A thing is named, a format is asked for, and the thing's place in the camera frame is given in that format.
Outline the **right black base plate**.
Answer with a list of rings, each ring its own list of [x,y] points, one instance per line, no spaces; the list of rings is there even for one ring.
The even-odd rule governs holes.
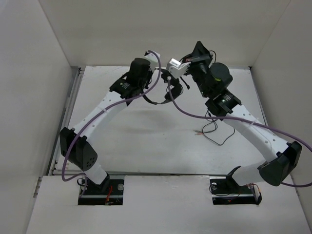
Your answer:
[[[209,181],[214,205],[259,205],[262,201],[262,193],[256,184],[239,186],[226,177],[211,177]]]

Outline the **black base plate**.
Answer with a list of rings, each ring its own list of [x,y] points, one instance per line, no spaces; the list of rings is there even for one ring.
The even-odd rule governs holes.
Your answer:
[[[262,193],[256,184],[239,186],[226,177],[211,177],[209,181],[214,205],[259,205],[262,201]]]
[[[101,192],[90,180],[78,178],[77,184],[80,187],[78,205],[80,206],[115,206],[123,204],[124,176],[113,175],[108,187]]]

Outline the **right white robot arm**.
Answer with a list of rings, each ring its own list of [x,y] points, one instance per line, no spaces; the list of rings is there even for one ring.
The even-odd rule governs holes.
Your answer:
[[[189,64],[187,74],[192,76],[201,95],[207,98],[205,105],[211,115],[238,131],[264,158],[258,164],[238,167],[231,172],[226,179],[227,189],[237,192],[253,178],[279,186],[297,166],[302,145],[297,141],[287,142],[263,128],[241,100],[228,90],[233,81],[229,68],[212,60],[211,52],[197,41],[193,51],[182,61]]]

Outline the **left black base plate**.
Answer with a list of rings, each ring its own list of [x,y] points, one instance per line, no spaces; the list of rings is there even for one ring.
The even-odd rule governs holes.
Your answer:
[[[115,206],[123,204],[124,176],[113,175],[108,187],[101,192],[90,180],[78,178],[77,184],[80,187],[78,205],[80,206]]]

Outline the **black headphones with cable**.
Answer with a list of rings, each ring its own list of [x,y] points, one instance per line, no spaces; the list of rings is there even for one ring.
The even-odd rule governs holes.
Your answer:
[[[157,70],[161,71],[161,78],[163,79],[164,83],[168,82],[168,78],[170,78],[172,81],[170,82],[170,86],[166,88],[166,95],[164,96],[165,100],[162,102],[155,102],[150,100],[147,96],[143,96],[144,100],[152,105],[159,105],[159,104],[167,104],[169,102],[172,102],[170,93],[172,94],[173,98],[178,98],[181,94],[183,94],[184,89],[183,86],[180,84],[180,80],[185,84],[187,89],[190,89],[190,86],[186,83],[186,81],[180,77],[180,78],[174,78],[169,71],[166,69],[159,69]],[[224,143],[231,138],[235,134],[235,129],[233,129],[233,132],[224,139],[222,143],[218,143],[215,140],[209,138],[207,134],[213,133],[218,129],[218,124],[216,119],[207,120],[208,123],[202,127],[201,130],[194,130],[196,136],[204,136],[207,140],[212,142],[213,144],[217,146],[222,146]]]

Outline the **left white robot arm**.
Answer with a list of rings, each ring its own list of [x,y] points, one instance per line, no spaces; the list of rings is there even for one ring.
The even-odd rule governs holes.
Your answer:
[[[98,154],[93,148],[95,138],[119,112],[147,93],[153,72],[158,67],[158,59],[152,54],[134,59],[129,71],[110,86],[94,110],[73,128],[64,127],[59,134],[64,162],[76,165],[100,194],[108,190],[110,177],[98,162]]]

